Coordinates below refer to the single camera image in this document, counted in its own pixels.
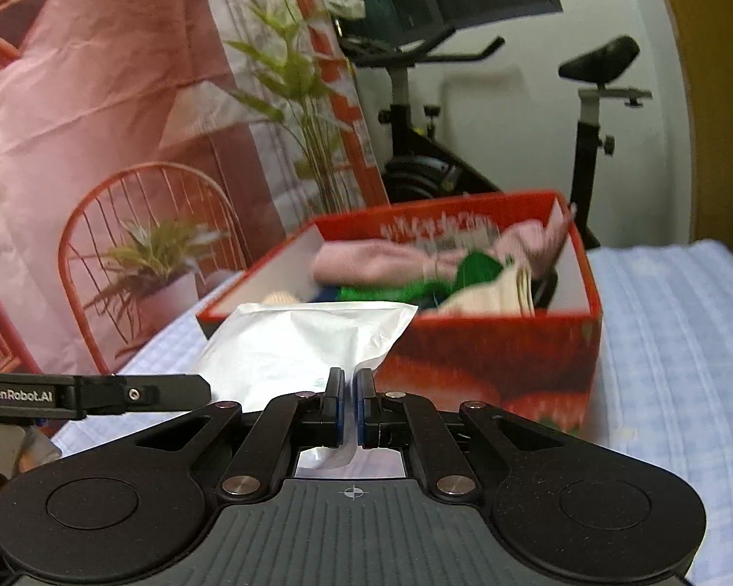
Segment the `person left hand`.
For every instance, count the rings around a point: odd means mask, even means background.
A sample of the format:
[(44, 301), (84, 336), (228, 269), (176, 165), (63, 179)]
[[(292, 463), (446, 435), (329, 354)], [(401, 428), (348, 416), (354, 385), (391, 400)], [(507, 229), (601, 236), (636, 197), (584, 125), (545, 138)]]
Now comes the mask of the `person left hand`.
[(0, 489), (7, 480), (61, 457), (61, 449), (39, 427), (0, 425)]

